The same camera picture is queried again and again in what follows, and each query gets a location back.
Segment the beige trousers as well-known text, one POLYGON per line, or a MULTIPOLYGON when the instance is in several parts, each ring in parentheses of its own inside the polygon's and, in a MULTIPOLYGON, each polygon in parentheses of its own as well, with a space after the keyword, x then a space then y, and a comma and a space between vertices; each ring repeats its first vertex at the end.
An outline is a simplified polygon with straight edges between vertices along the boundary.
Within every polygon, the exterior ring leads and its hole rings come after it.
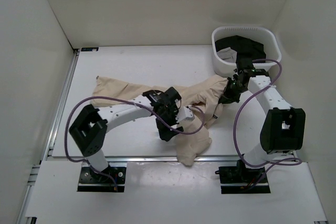
MULTIPOLYGON (((208 129, 223 112, 224 105, 219 104, 218 101, 227 84, 228 80, 226 78, 214 75, 189 87, 174 86, 182 97, 182 106, 194 105, 197 107, 192 108, 195 119, 182 122, 184 131, 194 132, 199 127, 202 128, 192 135, 178 134, 175 136, 176 155, 180 163, 192 166, 194 159, 210 147, 212 139, 209 136, 208 129)), ((96 87, 92 95, 131 100, 149 90, 166 91, 167 88, 150 87, 97 76, 96 87)))

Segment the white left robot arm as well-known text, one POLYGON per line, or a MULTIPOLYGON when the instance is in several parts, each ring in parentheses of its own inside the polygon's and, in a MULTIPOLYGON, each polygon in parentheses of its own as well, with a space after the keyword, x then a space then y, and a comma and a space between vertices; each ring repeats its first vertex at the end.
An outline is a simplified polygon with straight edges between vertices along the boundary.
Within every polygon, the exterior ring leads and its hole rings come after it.
POLYGON ((109 107, 86 105, 73 121, 69 133, 93 167, 93 178, 105 182, 110 176, 109 164, 102 151, 106 133, 136 119, 155 116, 159 137, 168 142, 185 132, 183 122, 194 120, 190 107, 182 106, 181 102, 180 94, 170 87, 164 92, 149 90, 126 103, 109 107))

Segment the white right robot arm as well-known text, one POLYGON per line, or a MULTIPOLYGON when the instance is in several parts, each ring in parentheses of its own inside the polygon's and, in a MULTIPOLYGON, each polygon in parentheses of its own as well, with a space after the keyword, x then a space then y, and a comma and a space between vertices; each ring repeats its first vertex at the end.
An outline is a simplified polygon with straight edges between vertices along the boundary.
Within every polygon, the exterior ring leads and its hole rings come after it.
POLYGON ((258 101, 266 115, 259 143, 251 151, 243 154, 238 147, 237 134, 233 134, 236 152, 244 163, 236 168, 236 177, 242 182, 254 177, 254 169, 273 163, 274 158, 282 154, 300 150, 305 132, 305 111, 286 102, 268 71, 255 68, 254 63, 255 60, 247 57, 237 58, 236 73, 228 78, 228 84, 219 99, 221 104, 238 103, 241 94, 249 91, 252 95, 241 105, 236 115, 239 116, 252 99, 258 101))

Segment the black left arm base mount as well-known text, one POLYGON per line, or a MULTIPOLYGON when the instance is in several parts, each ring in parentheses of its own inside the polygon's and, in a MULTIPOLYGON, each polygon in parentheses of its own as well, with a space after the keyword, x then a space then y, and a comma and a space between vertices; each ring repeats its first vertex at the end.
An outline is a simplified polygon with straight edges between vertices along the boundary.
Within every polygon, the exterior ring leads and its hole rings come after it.
POLYGON ((78 192, 97 192, 97 193, 123 193, 125 189, 125 179, 127 167, 112 163, 107 171, 113 180, 94 172, 89 166, 82 166, 78 179, 78 192))

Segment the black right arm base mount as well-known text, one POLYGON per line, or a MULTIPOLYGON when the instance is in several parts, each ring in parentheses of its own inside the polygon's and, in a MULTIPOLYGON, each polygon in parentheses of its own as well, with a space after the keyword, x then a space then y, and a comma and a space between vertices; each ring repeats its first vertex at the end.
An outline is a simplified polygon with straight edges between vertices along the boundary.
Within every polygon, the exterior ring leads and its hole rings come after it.
POLYGON ((219 176, 221 194, 269 194, 271 193, 265 168, 248 168, 238 160, 236 166, 220 166, 215 171, 219 176))

